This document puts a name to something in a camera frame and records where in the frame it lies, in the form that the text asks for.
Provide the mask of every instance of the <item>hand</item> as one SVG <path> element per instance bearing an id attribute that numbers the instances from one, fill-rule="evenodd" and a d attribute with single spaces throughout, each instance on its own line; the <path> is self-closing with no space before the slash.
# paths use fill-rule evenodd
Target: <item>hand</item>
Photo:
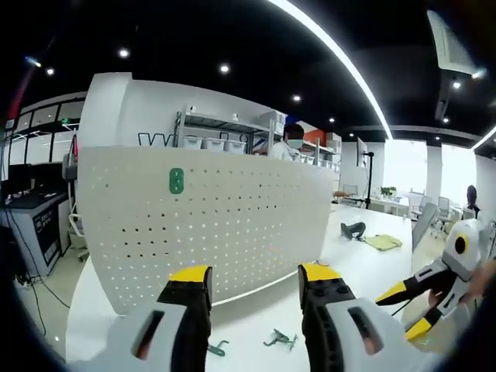
<path id="1" fill-rule="evenodd" d="M 483 262 L 473 273 L 468 292 L 461 302 L 467 303 L 484 294 L 492 277 L 496 274 L 496 260 Z"/>
<path id="2" fill-rule="evenodd" d="M 496 275 L 496 260 L 483 262 L 472 273 L 468 292 L 460 300 L 461 303 L 472 301 L 476 297 L 481 297 L 491 282 L 491 278 Z M 429 292 L 429 306 L 434 307 L 440 302 L 443 293 Z"/>

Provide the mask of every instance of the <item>glass wall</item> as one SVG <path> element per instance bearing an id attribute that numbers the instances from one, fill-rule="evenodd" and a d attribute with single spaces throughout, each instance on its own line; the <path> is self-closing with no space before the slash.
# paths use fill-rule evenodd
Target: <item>glass wall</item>
<path id="1" fill-rule="evenodd" d="M 74 130 L 79 127 L 78 121 L 83 106 L 84 100 L 73 99 L 35 108 L 22 114 L 14 133 L 5 134 L 7 140 L 4 147 L 2 180 L 8 179 L 10 164 L 62 161 L 71 148 L 72 137 Z"/>

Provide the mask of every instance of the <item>white column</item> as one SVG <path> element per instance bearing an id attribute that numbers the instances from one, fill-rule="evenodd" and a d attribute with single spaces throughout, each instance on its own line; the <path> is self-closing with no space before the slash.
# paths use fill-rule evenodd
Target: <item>white column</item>
<path id="1" fill-rule="evenodd" d="M 118 145 L 119 117 L 131 73 L 96 74 L 84 101 L 79 148 Z"/>

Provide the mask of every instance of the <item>white pegboard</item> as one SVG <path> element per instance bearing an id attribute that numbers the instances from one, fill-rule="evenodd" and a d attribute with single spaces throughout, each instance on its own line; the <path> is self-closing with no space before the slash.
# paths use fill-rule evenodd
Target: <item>white pegboard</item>
<path id="1" fill-rule="evenodd" d="M 169 191 L 172 168 L 184 191 Z M 213 300 L 274 283 L 319 258 L 332 199 L 327 168 L 153 147 L 81 150 L 78 208 L 118 314 L 158 296 L 169 274 L 207 264 Z"/>

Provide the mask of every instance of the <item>white desk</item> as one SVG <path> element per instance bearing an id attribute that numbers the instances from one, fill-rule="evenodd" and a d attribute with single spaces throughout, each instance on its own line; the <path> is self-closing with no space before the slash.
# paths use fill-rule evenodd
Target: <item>white desk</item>
<path id="1" fill-rule="evenodd" d="M 335 211 L 329 217 L 320 258 L 343 275 L 357 297 L 374 300 L 411 274 L 412 228 L 409 219 L 343 205 L 332 208 Z M 359 221 L 367 224 L 366 235 L 388 233 L 399 238 L 403 246 L 380 252 L 366 243 L 341 237 L 341 222 Z M 384 310 L 392 313 L 397 308 Z M 67 318 L 67 362 L 91 359 L 105 347 L 110 325 L 121 321 L 102 290 L 91 259 L 88 260 Z M 230 344 L 223 347 L 224 358 L 207 353 L 206 370 L 310 370 L 305 338 L 301 334 L 297 275 L 245 298 L 214 307 L 211 321 L 210 343 L 216 345 L 227 339 Z M 271 347 L 262 344 L 271 338 L 274 328 L 289 336 L 298 334 L 299 340 L 290 353 L 282 344 Z"/>
<path id="2" fill-rule="evenodd" d="M 382 205 L 384 208 L 392 208 L 396 210 L 395 215 L 399 216 L 408 216 L 410 212 L 410 201 L 403 196 L 398 196 L 395 199 L 370 198 L 370 203 Z"/>

